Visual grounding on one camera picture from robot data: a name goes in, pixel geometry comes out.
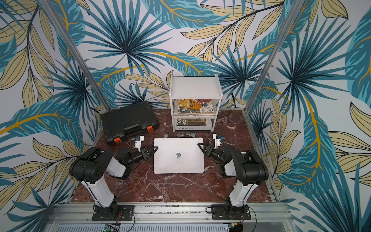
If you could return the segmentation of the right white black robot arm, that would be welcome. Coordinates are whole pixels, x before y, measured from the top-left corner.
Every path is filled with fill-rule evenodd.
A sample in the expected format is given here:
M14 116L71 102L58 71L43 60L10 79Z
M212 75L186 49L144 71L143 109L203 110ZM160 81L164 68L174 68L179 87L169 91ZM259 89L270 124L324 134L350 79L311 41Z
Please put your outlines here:
M219 164L223 178L237 178L225 203L211 205L211 210L206 212L212 215L213 220L250 220L247 200L252 192L269 178L265 163L254 150L242 152L230 146L219 150L206 143L198 143L198 147L204 155Z

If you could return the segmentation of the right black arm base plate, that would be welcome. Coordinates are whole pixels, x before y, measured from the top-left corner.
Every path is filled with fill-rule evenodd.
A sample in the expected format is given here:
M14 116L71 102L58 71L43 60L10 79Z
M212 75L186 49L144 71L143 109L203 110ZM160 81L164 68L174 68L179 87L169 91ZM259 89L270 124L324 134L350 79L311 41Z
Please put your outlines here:
M211 205L213 220L250 220L251 214L248 205L246 206L227 206Z

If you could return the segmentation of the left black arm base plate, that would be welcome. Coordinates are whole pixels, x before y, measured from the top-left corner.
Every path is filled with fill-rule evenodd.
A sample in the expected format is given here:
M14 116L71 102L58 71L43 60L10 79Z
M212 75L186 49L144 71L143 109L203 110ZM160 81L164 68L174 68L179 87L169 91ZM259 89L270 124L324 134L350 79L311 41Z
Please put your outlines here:
M93 205L92 221L131 221L134 208L134 205L114 205L106 208Z

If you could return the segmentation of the silver laptop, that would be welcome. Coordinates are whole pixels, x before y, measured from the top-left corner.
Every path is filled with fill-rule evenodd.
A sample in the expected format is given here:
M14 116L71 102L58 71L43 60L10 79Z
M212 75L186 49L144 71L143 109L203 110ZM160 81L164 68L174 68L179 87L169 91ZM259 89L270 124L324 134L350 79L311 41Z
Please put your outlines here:
M155 174L194 174L204 172L204 154L198 144L203 138L155 138Z

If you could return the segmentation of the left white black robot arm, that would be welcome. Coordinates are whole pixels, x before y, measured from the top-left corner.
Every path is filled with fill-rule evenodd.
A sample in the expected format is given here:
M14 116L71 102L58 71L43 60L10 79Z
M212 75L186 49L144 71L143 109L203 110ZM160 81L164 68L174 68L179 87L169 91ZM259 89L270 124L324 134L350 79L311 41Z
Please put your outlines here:
M106 183L105 173L113 178L126 180L133 164L148 160L157 150L158 147L150 146L131 153L128 147L123 147L114 157L110 150L91 147L72 163L69 174L81 182L92 196L95 202L94 217L113 220L120 215L116 197Z

